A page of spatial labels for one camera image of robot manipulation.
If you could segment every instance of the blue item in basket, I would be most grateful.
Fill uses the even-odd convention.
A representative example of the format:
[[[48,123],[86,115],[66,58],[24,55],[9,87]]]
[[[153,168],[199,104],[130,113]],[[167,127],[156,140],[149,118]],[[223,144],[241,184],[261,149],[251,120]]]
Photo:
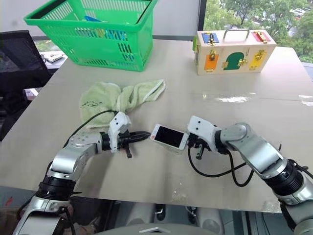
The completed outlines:
[[[90,16],[85,16],[85,20],[86,21],[93,21],[93,22],[101,22],[100,20],[97,20],[97,19],[90,17]]]

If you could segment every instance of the green plastic basket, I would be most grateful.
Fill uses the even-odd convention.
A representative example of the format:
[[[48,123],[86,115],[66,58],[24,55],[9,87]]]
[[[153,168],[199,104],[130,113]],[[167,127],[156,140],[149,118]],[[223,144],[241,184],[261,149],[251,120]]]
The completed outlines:
[[[24,20],[37,25],[76,64],[143,71],[153,47],[156,2],[51,0]]]

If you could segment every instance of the white wall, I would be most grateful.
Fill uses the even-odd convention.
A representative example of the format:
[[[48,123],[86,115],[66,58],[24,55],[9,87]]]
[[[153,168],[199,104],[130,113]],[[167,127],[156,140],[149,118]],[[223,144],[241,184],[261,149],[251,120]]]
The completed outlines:
[[[195,36],[200,0],[158,0],[154,8],[154,35]]]
[[[198,26],[200,0],[158,0],[154,9],[154,35],[193,36]],[[28,26],[23,17],[47,0],[1,0],[0,31],[28,29],[32,36],[44,36],[36,26]]]

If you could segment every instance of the desk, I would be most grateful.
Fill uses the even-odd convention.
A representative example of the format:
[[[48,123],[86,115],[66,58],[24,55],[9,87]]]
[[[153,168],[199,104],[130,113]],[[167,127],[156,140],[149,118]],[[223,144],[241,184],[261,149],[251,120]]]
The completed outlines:
[[[186,130],[192,115],[219,127],[250,123],[282,154],[313,169],[313,84],[291,48],[278,47],[261,73],[197,76],[191,42],[154,41],[144,72],[78,66],[66,60],[13,126],[0,146],[0,185],[36,190],[46,166],[68,136],[81,124],[79,99],[97,81],[124,87],[165,79],[167,87],[155,102],[129,113],[130,131],[152,131],[156,123]],[[278,212],[279,203],[254,175],[238,188],[231,175],[208,179],[191,168],[187,151],[175,153],[145,140],[124,151],[104,152],[85,168],[76,191],[81,196],[179,204],[197,207]],[[234,155],[235,165],[242,163]],[[205,152],[194,160],[204,172],[229,169],[226,155]],[[237,170],[243,181],[250,169]]]

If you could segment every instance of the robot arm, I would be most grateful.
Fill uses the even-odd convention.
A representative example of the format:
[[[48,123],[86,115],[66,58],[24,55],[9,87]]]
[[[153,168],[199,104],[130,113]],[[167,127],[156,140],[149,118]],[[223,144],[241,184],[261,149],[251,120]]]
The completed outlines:
[[[246,123],[220,129],[192,116],[188,131],[191,133],[191,145],[195,140],[202,139],[210,151],[238,151],[252,170],[271,187],[294,234],[313,235],[313,184],[299,171],[294,161],[283,157]]]
[[[119,112],[111,121],[107,134],[81,133],[72,136],[48,167],[44,180],[40,182],[13,235],[51,235],[58,228],[63,228],[66,221],[59,214],[67,212],[69,198],[76,194],[74,187],[87,161],[102,151],[116,152],[119,149],[125,149],[129,158],[132,156],[129,144],[149,137],[150,133],[145,131],[130,133],[130,124],[128,116]],[[49,216],[37,216],[43,212]],[[38,228],[38,220],[46,223],[41,229]]]

